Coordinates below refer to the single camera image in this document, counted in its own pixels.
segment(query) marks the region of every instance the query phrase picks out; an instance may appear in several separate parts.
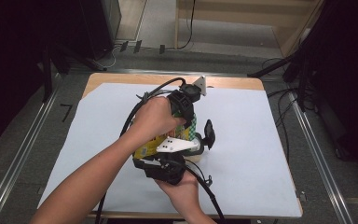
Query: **floor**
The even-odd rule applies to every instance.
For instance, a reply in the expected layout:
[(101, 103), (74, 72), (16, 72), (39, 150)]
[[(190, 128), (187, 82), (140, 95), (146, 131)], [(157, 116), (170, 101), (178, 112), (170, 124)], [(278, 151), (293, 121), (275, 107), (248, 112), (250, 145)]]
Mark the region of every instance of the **floor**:
[[(102, 64), (112, 64), (111, 67), (106, 68), (107, 72), (125, 69), (127, 72), (204, 72), (210, 75), (245, 77), (246, 74), (256, 72), (274, 62), (274, 60), (267, 61), (268, 59), (282, 57), (269, 27), (246, 25), (245, 28), (242, 27), (244, 31), (238, 33), (239, 26), (242, 25), (201, 21), (194, 22), (191, 45), (186, 50), (167, 50), (164, 54), (159, 54), (159, 45), (164, 44), (167, 47), (173, 45), (173, 2), (147, 1), (139, 32), (136, 32), (136, 35), (132, 32), (132, 36), (137, 36), (137, 40), (143, 40), (142, 46), (151, 49), (141, 49), (137, 54), (131, 52), (131, 49), (124, 52), (116, 50), (114, 57), (109, 55), (99, 61)], [(183, 34), (180, 40), (185, 43), (188, 35), (186, 21), (182, 21), (181, 27)], [(91, 71), (82, 64), (71, 62), (73, 67), (70, 74), (56, 79), (56, 97), (47, 108), (48, 113), (43, 117), (44, 122), (38, 136), (29, 145), (29, 151), (25, 151), (27, 160), (21, 165), (21, 170), (12, 185), (6, 188), (8, 195), (2, 199), (0, 223), (27, 223), (37, 207), (48, 181), (49, 172), (65, 141), (71, 120), (76, 114), (77, 103), (91, 74)], [(262, 77), (266, 92), (287, 88), (287, 84), (282, 82), (283, 72), (282, 68)], [(22, 140), (27, 137), (29, 127), (39, 113), (42, 95), (43, 88), (29, 100), (27, 106), (13, 119), (0, 138), (0, 184), (5, 179), (13, 159), (16, 158)], [(291, 100), (290, 97), (284, 97), (282, 108)], [(269, 101), (271, 112), (277, 119), (279, 95), (269, 98)], [(62, 105), (73, 105), (73, 108), (67, 113), (68, 107)], [(291, 108), (286, 114), (285, 124), (291, 148), (290, 169), (304, 215), (300, 219), (282, 218), (278, 223), (345, 223), (339, 219), (336, 208), (331, 202), (327, 186), (310, 148), (309, 139), (304, 134), (304, 128), (298, 118), (296, 110)], [(352, 222), (347, 223), (358, 223), (358, 161), (339, 160), (317, 113), (312, 110), (307, 111), (306, 118), (311, 124), (312, 133), (317, 139), (329, 172), (334, 177), (337, 188), (349, 209)], [(283, 147), (287, 148), (282, 126), (278, 128), (278, 132)], [(84, 223), (92, 222), (92, 219), (84, 221)], [(274, 220), (255, 218), (252, 223), (269, 224), (274, 223)]]

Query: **gray floor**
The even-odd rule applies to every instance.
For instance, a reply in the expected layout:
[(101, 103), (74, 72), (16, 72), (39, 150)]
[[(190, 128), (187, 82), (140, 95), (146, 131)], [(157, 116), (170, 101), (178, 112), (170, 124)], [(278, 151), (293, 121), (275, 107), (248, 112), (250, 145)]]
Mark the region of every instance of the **gray floor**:
[[(245, 74), (260, 70), (262, 63), (266, 59), (277, 56), (273, 53), (269, 54), (263, 51), (263, 49), (257, 48), (254, 50), (257, 52), (248, 52), (251, 56), (240, 56), (236, 53), (233, 53), (233, 55), (228, 53), (206, 53), (205, 51), (207, 50), (203, 52), (198, 52), (197, 50), (195, 50), (196, 52), (166, 51), (164, 54), (158, 54), (157, 49), (141, 49), (139, 53), (133, 54), (131, 49), (128, 49), (122, 53), (115, 53), (116, 64), (109, 68), (108, 72), (115, 72), (119, 69), (141, 69), (220, 73), (225, 76), (245, 77)], [(101, 63), (109, 64), (112, 61), (113, 58), (107, 57)], [(91, 74), (91, 71), (82, 64), (72, 63), (72, 66), (70, 74), (63, 79), (57, 93), (57, 98), (34, 142), (28, 160), (24, 164), (19, 178), (7, 198), (7, 202), (0, 214), (0, 223), (27, 223), (37, 207), (41, 197), (41, 190), (47, 184), (49, 173), (65, 141), (71, 121), (75, 116), (76, 105)], [(286, 84), (282, 82), (281, 74), (282, 69), (272, 73), (271, 76), (262, 78), (267, 92), (286, 88)], [(4, 178), (11, 161), (21, 145), (22, 139), (41, 106), (42, 96), (43, 89), (40, 89), (29, 100), (27, 106), (22, 109), (19, 115), (13, 119), (0, 138), (0, 182)], [(279, 117), (277, 110), (278, 98), (279, 95), (269, 99), (274, 118)], [(282, 107), (286, 106), (288, 102), (289, 99), (285, 97)], [(62, 107), (60, 104), (74, 105), (65, 122), (62, 122), (62, 119), (65, 116), (67, 107)], [(349, 202), (348, 207), (350, 208), (352, 218), (355, 223), (358, 223), (358, 162), (339, 160), (335, 155), (331, 139), (321, 119), (313, 111), (308, 111), (307, 116), (310, 119), (312, 129), (339, 188), (345, 199)], [(339, 223), (293, 109), (288, 112), (285, 124), (289, 133), (291, 148), (290, 169), (296, 189), (298, 192), (305, 192), (308, 199), (301, 202), (304, 209), (302, 218), (280, 219), (279, 223)], [(282, 128), (280, 127), (278, 131), (285, 148)], [(273, 220), (263, 219), (259, 221), (261, 223), (273, 223)]]

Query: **white paper sheet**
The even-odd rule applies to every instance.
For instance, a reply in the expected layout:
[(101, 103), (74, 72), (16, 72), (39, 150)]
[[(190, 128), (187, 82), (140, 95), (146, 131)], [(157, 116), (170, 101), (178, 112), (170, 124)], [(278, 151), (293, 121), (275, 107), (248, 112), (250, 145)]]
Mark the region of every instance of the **white paper sheet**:
[[(81, 100), (75, 119), (42, 196), (47, 196), (78, 166), (117, 140), (125, 119), (143, 95), (157, 86), (104, 83)], [(210, 119), (213, 148), (202, 154), (202, 172), (225, 215), (301, 217), (302, 210), (264, 91), (210, 88), (194, 104), (197, 131)], [(202, 188), (200, 203), (216, 211)], [(153, 179), (129, 159), (107, 192), (104, 211), (176, 213)]]

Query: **hand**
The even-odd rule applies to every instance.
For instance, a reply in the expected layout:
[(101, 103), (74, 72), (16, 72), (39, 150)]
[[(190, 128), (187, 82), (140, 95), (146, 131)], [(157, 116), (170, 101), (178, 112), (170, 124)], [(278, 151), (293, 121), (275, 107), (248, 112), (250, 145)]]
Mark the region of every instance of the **hand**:
[(188, 223), (214, 223), (201, 210), (199, 183), (189, 171), (185, 171), (177, 185), (155, 180), (158, 186), (170, 197), (173, 207)]
[(153, 97), (138, 110), (133, 125), (147, 133), (146, 140), (150, 140), (185, 123), (184, 119), (172, 116), (171, 104), (166, 97)]

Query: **table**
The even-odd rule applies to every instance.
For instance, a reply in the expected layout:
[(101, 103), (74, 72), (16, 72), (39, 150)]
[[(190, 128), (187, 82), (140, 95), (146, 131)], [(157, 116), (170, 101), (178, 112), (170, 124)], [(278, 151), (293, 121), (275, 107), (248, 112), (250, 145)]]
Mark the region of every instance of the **table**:
[[(75, 168), (117, 139), (125, 118), (139, 101), (135, 94), (151, 91), (155, 85), (173, 77), (177, 76), (91, 75), (40, 203)], [(187, 83), (198, 78), (181, 77)], [(207, 96), (195, 103), (200, 124), (197, 130), (203, 133), (206, 119), (211, 119), (216, 142), (210, 151), (202, 154), (199, 167), (212, 176), (211, 190), (226, 218), (301, 217), (301, 205), (261, 81), (239, 77), (206, 78), (210, 87)], [(238, 113), (244, 118), (238, 119)], [(235, 134), (239, 130), (241, 138)], [(257, 138), (261, 133), (266, 137)], [(218, 217), (202, 189), (200, 203), (206, 214)], [(103, 217), (181, 218), (168, 197), (142, 170), (133, 167), (131, 159), (107, 191)]]
[[(323, 0), (197, 0), (194, 20), (272, 26), (283, 57), (292, 53), (318, 18)], [(176, 0), (175, 47), (179, 19), (190, 19), (193, 0)]]

